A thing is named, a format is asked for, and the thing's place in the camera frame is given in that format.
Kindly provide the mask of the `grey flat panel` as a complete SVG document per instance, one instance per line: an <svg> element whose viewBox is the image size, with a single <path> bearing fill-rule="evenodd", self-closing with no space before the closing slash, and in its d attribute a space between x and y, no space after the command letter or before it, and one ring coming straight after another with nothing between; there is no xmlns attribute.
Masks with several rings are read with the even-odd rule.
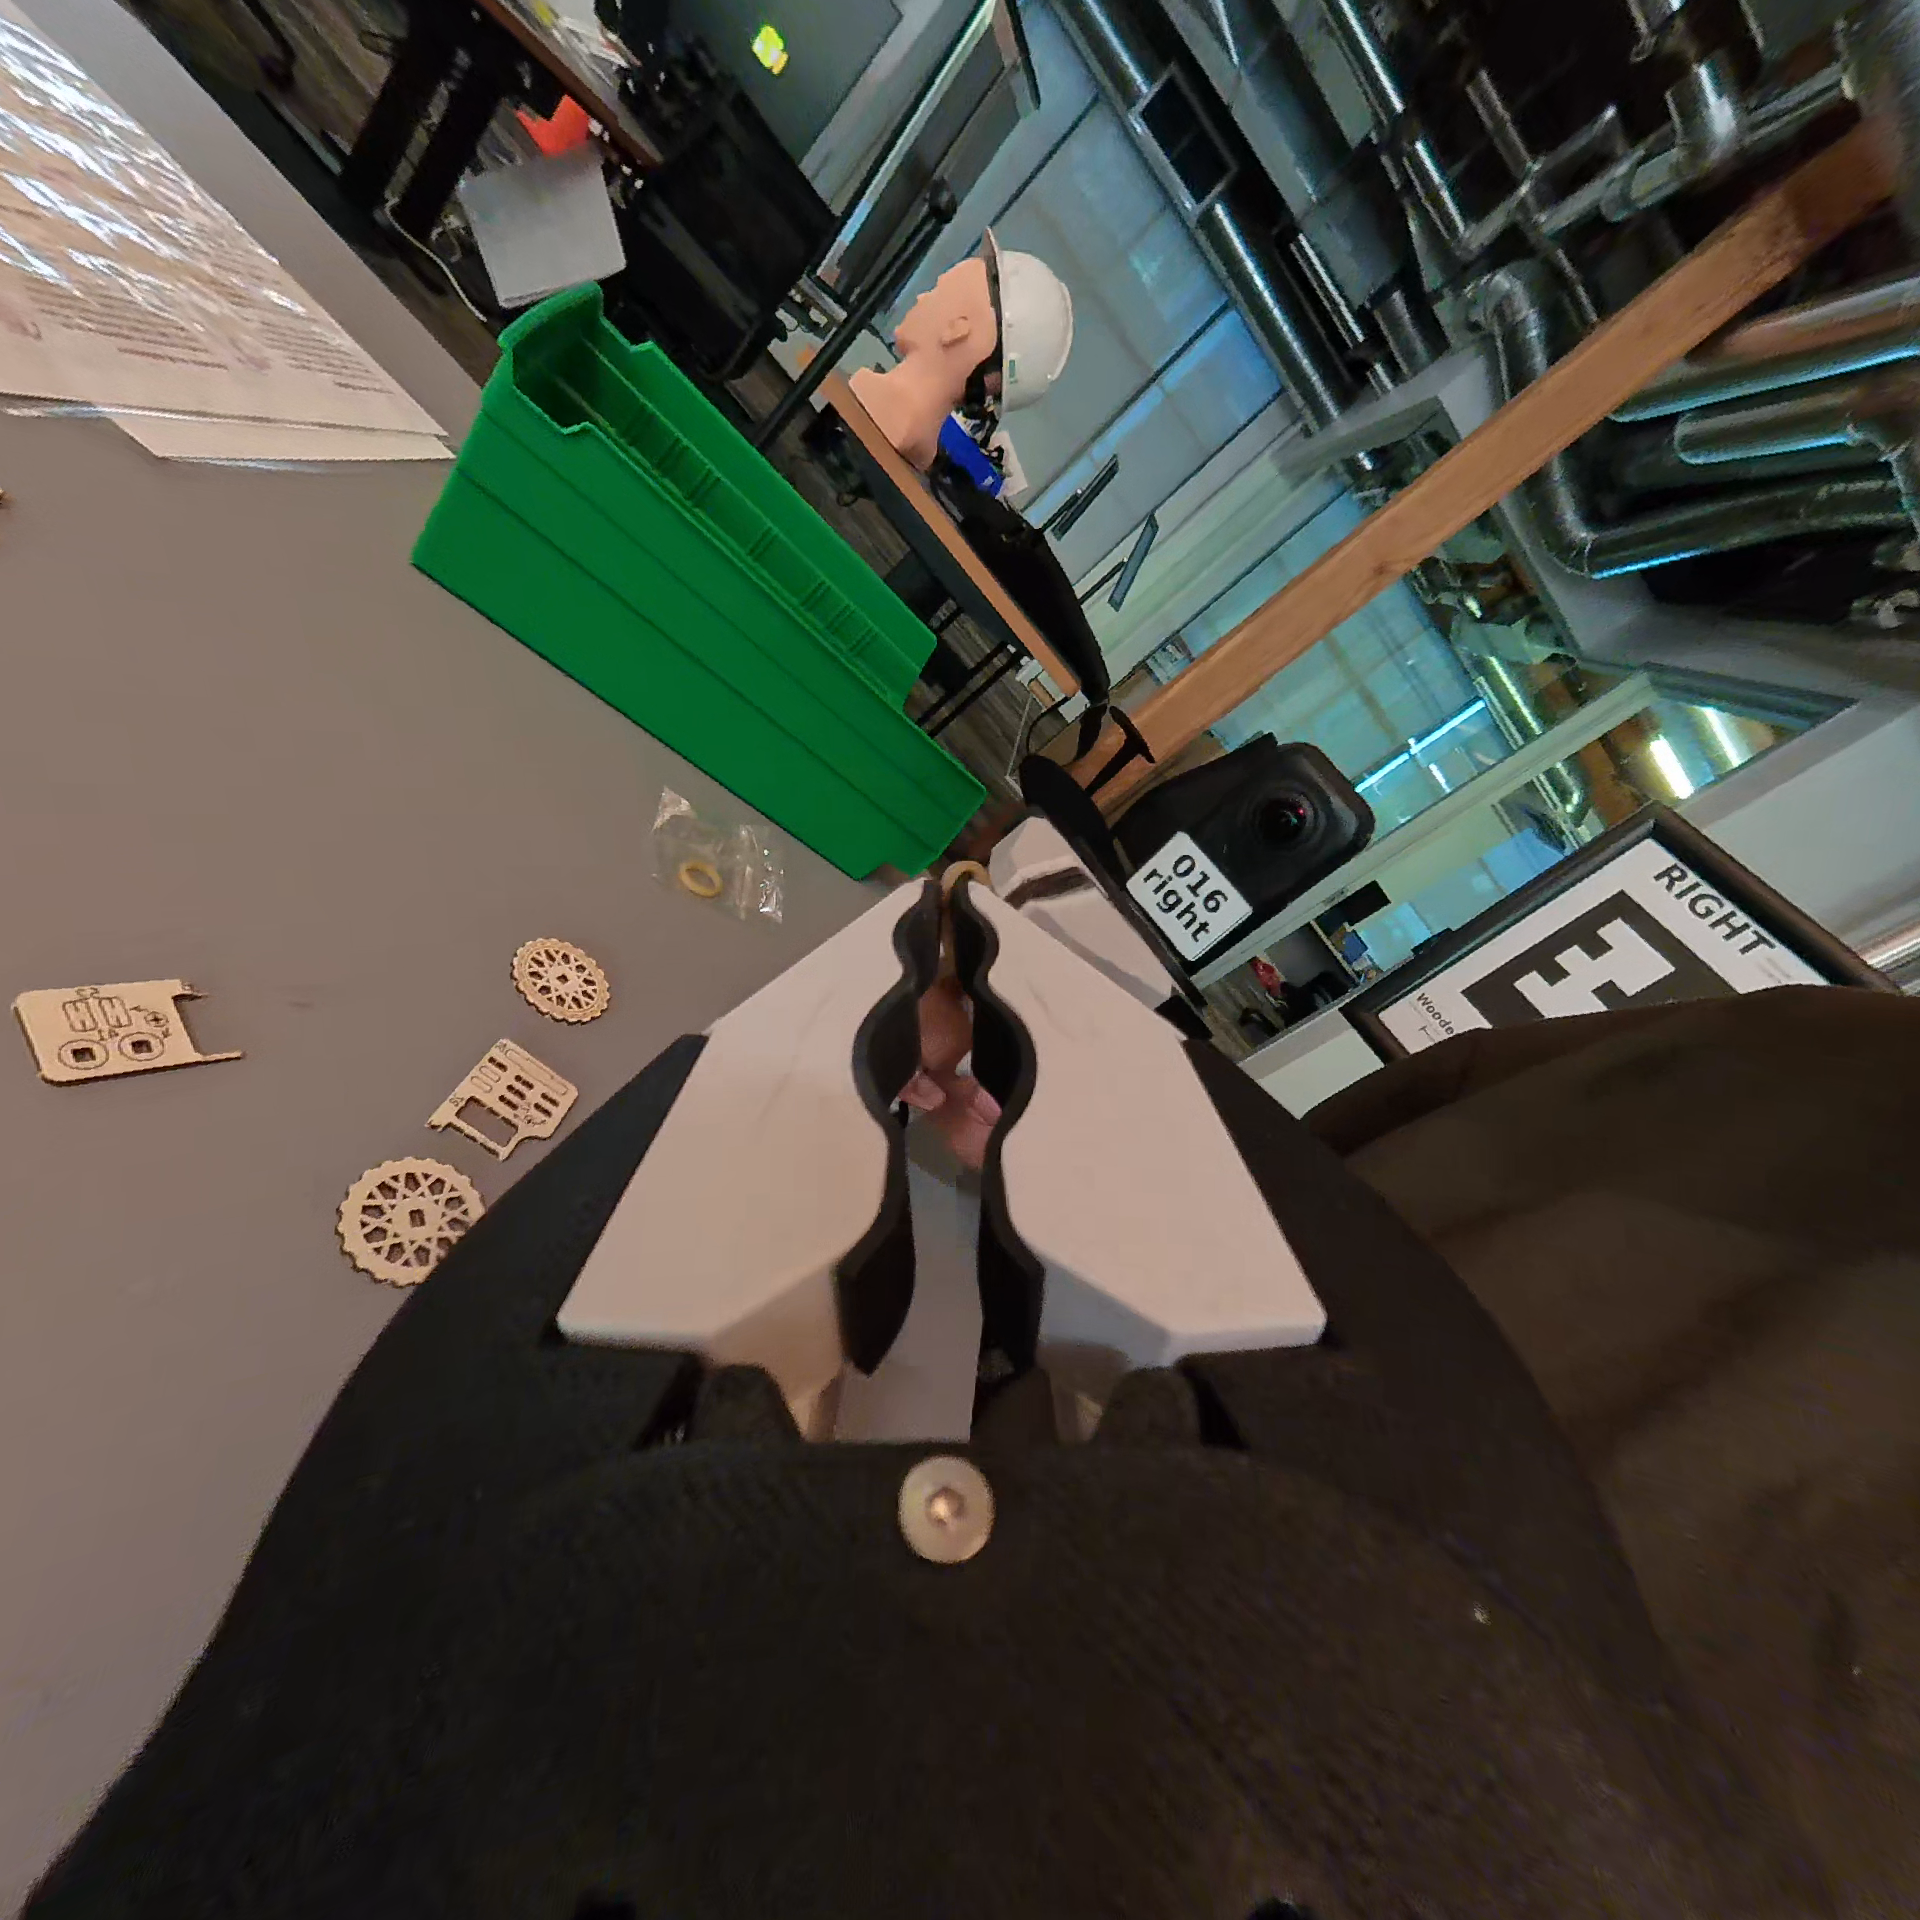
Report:
<svg viewBox="0 0 1920 1920"><path fill-rule="evenodd" d="M628 267L603 157L589 143L469 177L455 199L495 304L510 313Z"/></svg>

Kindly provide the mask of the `black workbench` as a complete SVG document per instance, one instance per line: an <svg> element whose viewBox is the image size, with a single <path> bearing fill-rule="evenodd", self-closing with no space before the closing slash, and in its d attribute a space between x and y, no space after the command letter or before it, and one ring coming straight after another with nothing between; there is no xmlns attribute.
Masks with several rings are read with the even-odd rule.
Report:
<svg viewBox="0 0 1920 1920"><path fill-rule="evenodd" d="M565 48L555 4L406 2L404 31L347 157L349 203L467 299L492 281L456 202L462 181L537 154L519 107L560 99L592 116L628 267L593 285L630 340L701 383L737 377L779 333L779 307L828 251L837 219L668 4L596 4Z"/></svg>

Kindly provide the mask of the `black white marker board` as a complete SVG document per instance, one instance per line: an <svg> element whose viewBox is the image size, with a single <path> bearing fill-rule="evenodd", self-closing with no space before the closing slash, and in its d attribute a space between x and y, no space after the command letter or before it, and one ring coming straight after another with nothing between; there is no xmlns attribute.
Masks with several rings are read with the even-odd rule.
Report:
<svg viewBox="0 0 1920 1920"><path fill-rule="evenodd" d="M1644 808L1343 1000L1383 1064L1480 1032L1780 987L1899 987L1671 808Z"/></svg>

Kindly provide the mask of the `wooden beam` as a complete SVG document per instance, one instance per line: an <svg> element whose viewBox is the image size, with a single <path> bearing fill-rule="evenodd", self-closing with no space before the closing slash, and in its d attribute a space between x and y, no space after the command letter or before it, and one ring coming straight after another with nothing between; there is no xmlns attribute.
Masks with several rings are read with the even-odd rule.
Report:
<svg viewBox="0 0 1920 1920"><path fill-rule="evenodd" d="M1685 353L1707 343L1814 251L1859 227L1892 197L1902 170L1899 138L1867 120L1758 194L1153 692L1134 719L1143 752L1110 721L1095 748L1070 765L1071 779L1115 811L1147 779L1151 764L1185 749Z"/></svg>

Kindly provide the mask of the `slotted wooden grid piece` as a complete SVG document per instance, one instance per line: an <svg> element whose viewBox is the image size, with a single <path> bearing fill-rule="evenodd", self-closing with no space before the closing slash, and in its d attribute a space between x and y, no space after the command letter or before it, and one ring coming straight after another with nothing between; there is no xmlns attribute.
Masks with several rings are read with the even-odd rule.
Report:
<svg viewBox="0 0 1920 1920"><path fill-rule="evenodd" d="M550 1141L577 1103L577 1089L515 1040L495 1040L428 1116L424 1128L452 1135L507 1161L517 1148Z"/></svg>

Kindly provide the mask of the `large wooden gear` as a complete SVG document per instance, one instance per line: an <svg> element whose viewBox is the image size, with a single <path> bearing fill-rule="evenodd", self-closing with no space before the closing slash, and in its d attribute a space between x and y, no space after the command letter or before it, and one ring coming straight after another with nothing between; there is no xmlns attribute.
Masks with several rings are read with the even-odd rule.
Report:
<svg viewBox="0 0 1920 1920"><path fill-rule="evenodd" d="M409 1290L428 1280L484 1215L479 1192L435 1159L389 1159L345 1189L335 1236L363 1279Z"/></svg>

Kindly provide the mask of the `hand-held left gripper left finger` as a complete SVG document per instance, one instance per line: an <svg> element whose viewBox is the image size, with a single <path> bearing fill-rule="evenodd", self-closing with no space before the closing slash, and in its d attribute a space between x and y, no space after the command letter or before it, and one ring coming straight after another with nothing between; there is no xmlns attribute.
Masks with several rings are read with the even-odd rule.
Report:
<svg viewBox="0 0 1920 1920"><path fill-rule="evenodd" d="M912 880L717 1019L560 1308L571 1341L759 1368L807 1437L917 1285L903 1092L944 897Z"/></svg>

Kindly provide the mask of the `white hard hat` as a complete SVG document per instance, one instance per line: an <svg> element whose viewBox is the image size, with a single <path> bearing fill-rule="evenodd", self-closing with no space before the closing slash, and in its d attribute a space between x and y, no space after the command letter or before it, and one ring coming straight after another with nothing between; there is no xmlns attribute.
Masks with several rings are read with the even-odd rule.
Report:
<svg viewBox="0 0 1920 1920"><path fill-rule="evenodd" d="M982 234L997 348L992 377L998 383L992 410L1021 411L1048 395L1071 357L1075 313L1067 284L1047 260L1006 248L992 229Z"/></svg>

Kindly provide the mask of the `silver ceiling pipes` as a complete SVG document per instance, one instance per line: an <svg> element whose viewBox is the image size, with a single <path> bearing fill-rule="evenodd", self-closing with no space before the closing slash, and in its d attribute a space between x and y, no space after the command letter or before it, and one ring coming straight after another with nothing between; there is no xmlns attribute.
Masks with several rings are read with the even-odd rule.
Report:
<svg viewBox="0 0 1920 1920"><path fill-rule="evenodd" d="M1095 625L1140 708L1480 417L1855 121L1915 4L1059 4L1077 56L1280 379L1238 477L1096 536ZM1328 643L1432 628L1502 722L1589 592L1915 632L1907 188L1742 298Z"/></svg>

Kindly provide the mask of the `black metal pole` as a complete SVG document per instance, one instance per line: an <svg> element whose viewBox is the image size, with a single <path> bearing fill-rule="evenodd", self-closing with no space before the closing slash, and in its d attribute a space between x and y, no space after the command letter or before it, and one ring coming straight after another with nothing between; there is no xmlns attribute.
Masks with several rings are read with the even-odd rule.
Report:
<svg viewBox="0 0 1920 1920"><path fill-rule="evenodd" d="M759 452L769 452L781 439L781 432L807 411L814 393L837 370L837 363L852 348L857 333L868 330L878 313L899 298L907 277L920 265L926 251L951 225L956 208L957 199L949 184L939 177L931 178L912 227L904 229L891 255L857 289L846 316L793 379L788 393L779 397L774 411L757 424L751 445Z"/></svg>

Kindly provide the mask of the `folded instruction sheet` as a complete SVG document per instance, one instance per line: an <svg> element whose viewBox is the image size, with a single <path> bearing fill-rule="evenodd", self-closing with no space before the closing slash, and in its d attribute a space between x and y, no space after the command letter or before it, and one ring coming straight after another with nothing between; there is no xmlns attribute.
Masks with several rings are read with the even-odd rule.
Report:
<svg viewBox="0 0 1920 1920"><path fill-rule="evenodd" d="M174 463L449 459L431 413L14 4L1 395Z"/></svg>

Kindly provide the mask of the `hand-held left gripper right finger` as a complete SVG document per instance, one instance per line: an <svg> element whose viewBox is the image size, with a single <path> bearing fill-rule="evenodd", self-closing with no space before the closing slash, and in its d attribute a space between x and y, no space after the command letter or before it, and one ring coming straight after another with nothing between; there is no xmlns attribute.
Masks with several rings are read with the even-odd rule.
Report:
<svg viewBox="0 0 1920 1920"><path fill-rule="evenodd" d="M1129 1375L1308 1349L1328 1311L1200 1072L1217 1066L973 880L952 888L980 1172L982 1338L1088 1437Z"/></svg>

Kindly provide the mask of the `clear plastic bag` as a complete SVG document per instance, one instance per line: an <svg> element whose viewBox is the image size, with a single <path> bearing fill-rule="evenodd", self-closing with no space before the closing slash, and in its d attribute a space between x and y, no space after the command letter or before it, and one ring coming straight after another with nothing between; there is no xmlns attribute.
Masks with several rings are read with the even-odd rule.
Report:
<svg viewBox="0 0 1920 1920"><path fill-rule="evenodd" d="M649 848L656 882L664 892L727 912L742 924L779 925L784 921L781 852L755 824L700 811L680 792L664 784L659 793ZM703 858L727 875L721 899L700 901L680 892L673 874L688 858Z"/></svg>

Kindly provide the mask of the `square wooden card piece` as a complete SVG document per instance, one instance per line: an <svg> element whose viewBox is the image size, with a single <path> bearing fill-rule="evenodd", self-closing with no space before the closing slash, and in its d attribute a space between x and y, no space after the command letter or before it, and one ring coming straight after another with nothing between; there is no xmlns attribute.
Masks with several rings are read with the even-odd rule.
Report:
<svg viewBox="0 0 1920 1920"><path fill-rule="evenodd" d="M51 1089L100 1085L119 1076L243 1061L243 1050L205 1051L185 1007L200 993L177 978L136 978L30 991L12 1002L37 1076Z"/></svg>

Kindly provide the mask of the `small wooden gear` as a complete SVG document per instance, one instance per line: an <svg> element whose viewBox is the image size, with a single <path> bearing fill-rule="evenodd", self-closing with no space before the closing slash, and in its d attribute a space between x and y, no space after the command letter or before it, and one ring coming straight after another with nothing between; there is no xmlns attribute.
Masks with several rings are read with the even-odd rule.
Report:
<svg viewBox="0 0 1920 1920"><path fill-rule="evenodd" d="M613 1002L607 972L573 943L547 936L517 946L512 986L531 1009L560 1025L589 1025Z"/></svg>

